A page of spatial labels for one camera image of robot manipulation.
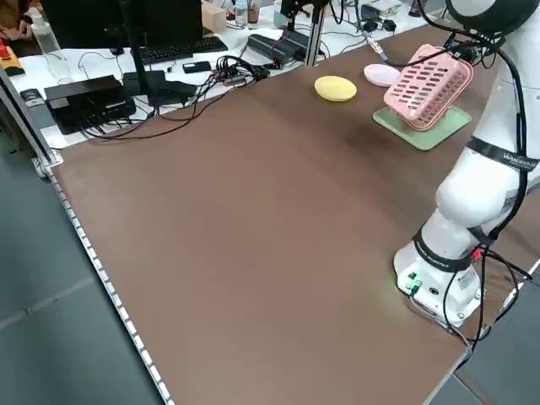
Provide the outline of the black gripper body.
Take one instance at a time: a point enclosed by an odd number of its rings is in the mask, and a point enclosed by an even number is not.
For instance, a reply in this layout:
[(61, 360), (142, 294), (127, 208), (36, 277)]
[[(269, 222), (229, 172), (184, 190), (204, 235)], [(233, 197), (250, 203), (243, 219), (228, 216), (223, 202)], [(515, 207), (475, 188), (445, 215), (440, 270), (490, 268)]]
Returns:
[(489, 53), (489, 49), (483, 41), (460, 40), (455, 36), (449, 36), (446, 39), (446, 48), (450, 49), (450, 54), (455, 59), (462, 59), (465, 62), (479, 62)]

